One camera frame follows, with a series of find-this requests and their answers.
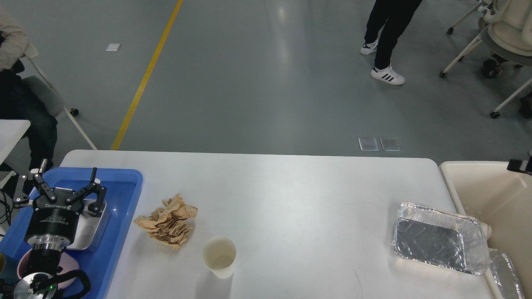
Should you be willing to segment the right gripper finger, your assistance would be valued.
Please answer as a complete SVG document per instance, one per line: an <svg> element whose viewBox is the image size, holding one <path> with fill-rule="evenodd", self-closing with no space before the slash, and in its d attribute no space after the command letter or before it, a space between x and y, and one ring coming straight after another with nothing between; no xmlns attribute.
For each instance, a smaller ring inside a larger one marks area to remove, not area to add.
<svg viewBox="0 0 532 299"><path fill-rule="evenodd" d="M511 159L507 165L507 170L523 174L532 174L532 157L528 160Z"/></svg>

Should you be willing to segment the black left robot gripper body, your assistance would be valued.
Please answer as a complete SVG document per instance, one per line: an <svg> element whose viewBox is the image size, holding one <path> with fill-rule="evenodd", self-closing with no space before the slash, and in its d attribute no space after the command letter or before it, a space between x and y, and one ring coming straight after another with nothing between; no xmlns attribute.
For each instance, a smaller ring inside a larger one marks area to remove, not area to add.
<svg viewBox="0 0 532 299"><path fill-rule="evenodd" d="M46 188L32 202L32 217L24 240L35 250L64 250L75 240L85 204L72 189Z"/></svg>

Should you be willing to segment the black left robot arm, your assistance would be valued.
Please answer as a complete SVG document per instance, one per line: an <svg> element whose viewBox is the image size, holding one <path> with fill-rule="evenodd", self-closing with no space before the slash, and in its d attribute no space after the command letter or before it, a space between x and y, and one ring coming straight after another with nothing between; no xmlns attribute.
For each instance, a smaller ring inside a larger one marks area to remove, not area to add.
<svg viewBox="0 0 532 299"><path fill-rule="evenodd" d="M42 177L47 165L43 159L38 168L19 175L12 198L13 208L31 207L32 217L25 241L32 246L27 268L13 288L15 299L62 299L62 282L78 279L82 290L70 296L81 299L91 289L91 281L80 269L59 274L59 264L66 247L75 241L82 214L100 217L103 213L106 187L97 180L92 169L87 186L78 191L50 187Z"/></svg>

